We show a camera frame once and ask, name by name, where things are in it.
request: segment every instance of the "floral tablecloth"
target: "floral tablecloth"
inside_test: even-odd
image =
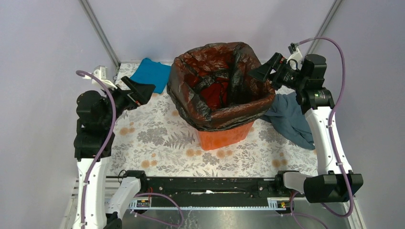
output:
[[[130,77],[137,63],[123,63],[120,78]],[[289,93],[282,88],[278,93]],[[148,104],[125,111],[117,120],[107,175],[122,169],[145,170],[148,176],[274,177],[279,170],[316,176],[316,151],[298,147],[263,120],[256,120],[247,138],[217,150],[203,151],[197,131],[180,116],[166,90]]]

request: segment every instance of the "wall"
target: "wall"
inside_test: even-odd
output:
[[[0,3],[1,228],[59,228],[77,177],[78,69],[110,67],[79,1]]]
[[[347,64],[345,94],[336,119],[345,153],[362,173],[359,205],[368,229],[403,228],[405,1],[345,1],[326,36],[341,45]],[[322,42],[326,86],[341,85],[336,48]]]
[[[260,60],[314,36],[333,0],[90,0],[118,58],[173,61],[195,47],[242,41]]]

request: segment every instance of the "orange trash can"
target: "orange trash can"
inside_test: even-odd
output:
[[[247,137],[254,121],[248,124],[223,131],[198,131],[198,139],[203,150],[213,150],[235,144]]]

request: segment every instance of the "black cover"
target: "black cover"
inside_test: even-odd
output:
[[[247,73],[260,66],[243,42],[214,43],[174,59],[167,93],[180,116],[199,131],[222,131],[250,123],[271,106],[269,81]]]

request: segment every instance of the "towel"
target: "towel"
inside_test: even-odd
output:
[[[130,79],[137,83],[153,84],[156,86],[153,92],[161,94],[169,80],[169,73],[170,66],[145,58]]]
[[[315,149],[311,129],[295,97],[295,92],[277,94],[270,109],[260,118],[271,122],[277,132],[296,145]]]

